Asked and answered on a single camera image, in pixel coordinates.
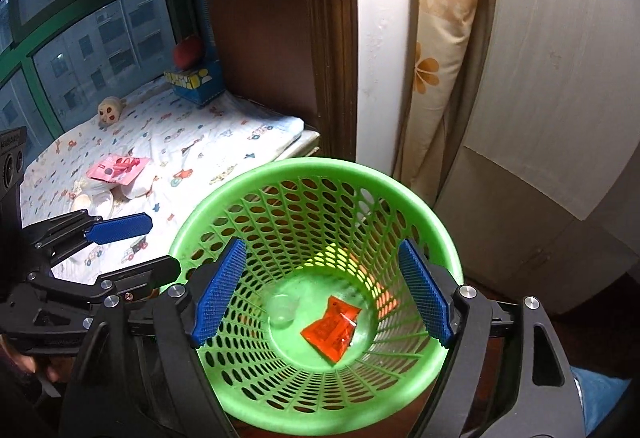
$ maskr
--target blue box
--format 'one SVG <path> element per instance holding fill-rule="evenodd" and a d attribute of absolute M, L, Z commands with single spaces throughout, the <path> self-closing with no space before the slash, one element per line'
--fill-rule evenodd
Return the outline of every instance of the blue box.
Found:
<path fill-rule="evenodd" d="M 220 61 L 204 61 L 184 72 L 164 72 L 176 95 L 204 106 L 225 91 Z"/>

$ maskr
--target camera lens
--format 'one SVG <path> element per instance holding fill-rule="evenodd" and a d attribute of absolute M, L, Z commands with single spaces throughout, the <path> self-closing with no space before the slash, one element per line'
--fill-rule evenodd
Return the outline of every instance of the camera lens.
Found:
<path fill-rule="evenodd" d="M 8 189 L 14 177 L 14 156 L 8 154 L 4 161 L 4 186 Z"/>

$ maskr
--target orange flower print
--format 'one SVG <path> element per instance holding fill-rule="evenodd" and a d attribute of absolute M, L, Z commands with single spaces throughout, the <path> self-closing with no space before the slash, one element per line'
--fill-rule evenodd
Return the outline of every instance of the orange flower print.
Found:
<path fill-rule="evenodd" d="M 415 75 L 414 75 L 414 92 L 423 94 L 427 91 L 427 84 L 437 86 L 440 79 L 436 75 L 440 69 L 438 61 L 433 57 L 420 60 L 422 49 L 420 43 L 415 46 Z"/>

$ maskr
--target pink snack package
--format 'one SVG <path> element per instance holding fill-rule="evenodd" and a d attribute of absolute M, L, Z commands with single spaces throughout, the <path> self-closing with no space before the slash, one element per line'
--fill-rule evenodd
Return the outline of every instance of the pink snack package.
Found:
<path fill-rule="evenodd" d="M 108 154 L 86 172 L 89 178 L 103 182 L 129 185 L 140 174 L 151 158 L 133 158 Z"/>

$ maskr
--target basket rim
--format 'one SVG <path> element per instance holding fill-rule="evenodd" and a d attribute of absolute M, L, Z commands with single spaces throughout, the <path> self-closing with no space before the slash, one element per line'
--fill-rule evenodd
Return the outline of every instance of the basket rim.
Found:
<path fill-rule="evenodd" d="M 422 217 L 423 222 L 431 225 L 442 244 L 443 253 L 446 255 L 447 262 L 444 265 L 458 284 L 463 283 L 460 259 L 450 235 L 442 222 L 419 196 L 377 170 L 331 158 L 292 158 L 271 162 L 229 180 L 201 201 L 190 214 L 178 231 L 169 249 L 169 254 L 178 260 L 180 259 L 181 246 L 186 243 L 191 230 L 198 225 L 201 215 L 209 211 L 212 205 L 228 201 L 227 197 L 236 194 L 236 192 L 238 192 L 236 197 L 245 196 L 250 190 L 255 190 L 255 181 L 262 177 L 265 186 L 270 185 L 274 175 L 278 176 L 278 181 L 281 181 L 281 175 L 287 171 L 290 171 L 296 179 L 304 176 L 322 176 L 323 171 L 330 174 L 344 172 L 352 176 L 357 174 L 388 187 L 394 191 L 395 196 L 402 196 L 403 201 L 411 204 L 417 215 Z M 239 397 L 223 397 L 224 400 L 219 400 L 224 410 L 235 418 L 273 432 L 294 436 L 300 435 L 300 433 L 306 436 L 322 436 L 348 432 L 378 422 L 406 407 L 434 381 L 442 368 L 446 354 L 446 349 L 441 347 L 436 339 L 430 339 L 427 347 L 422 351 L 422 357 L 408 373 L 404 374 L 401 382 L 385 391 L 376 392 L 371 400 L 332 412 L 332 418 L 328 418 L 324 411 L 301 413 L 295 410 L 275 410 L 261 405 L 249 406 L 252 401 L 249 399 L 243 401 Z"/>

